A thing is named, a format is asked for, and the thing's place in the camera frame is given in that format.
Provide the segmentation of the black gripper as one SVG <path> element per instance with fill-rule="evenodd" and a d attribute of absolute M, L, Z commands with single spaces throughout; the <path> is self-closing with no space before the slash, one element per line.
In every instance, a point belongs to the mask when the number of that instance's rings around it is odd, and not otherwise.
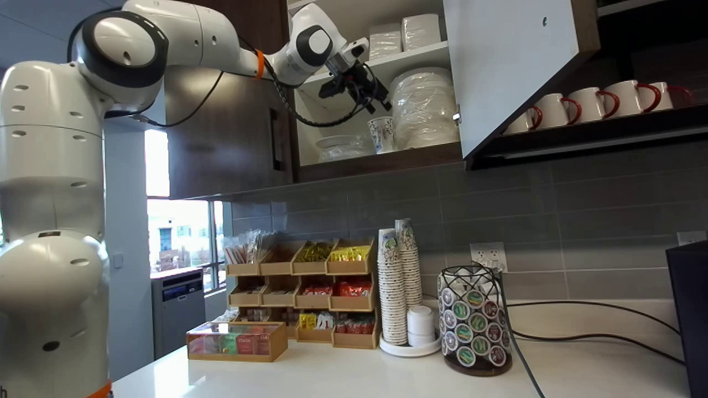
<path fill-rule="evenodd" d="M 318 97 L 325 100 L 338 92 L 349 92 L 351 97 L 360 97 L 360 105 L 367 112 L 373 112 L 373 103 L 381 103 L 384 110 L 390 110 L 390 91 L 367 73 L 367 65 L 358 60 L 360 52 L 363 43 L 343 43 L 329 49 L 325 65 L 332 80 L 318 89 Z"/>

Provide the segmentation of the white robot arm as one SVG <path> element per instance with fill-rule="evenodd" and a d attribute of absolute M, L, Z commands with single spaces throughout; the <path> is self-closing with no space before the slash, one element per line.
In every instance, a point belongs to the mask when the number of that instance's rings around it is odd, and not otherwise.
<path fill-rule="evenodd" d="M 65 62 L 24 60 L 0 91 L 0 393 L 111 398 L 105 121 L 150 109 L 171 65 L 203 65 L 299 86 L 325 69 L 325 94 L 384 100 L 363 37 L 305 5 L 274 50 L 245 49 L 220 10 L 126 0 L 88 15 Z"/>

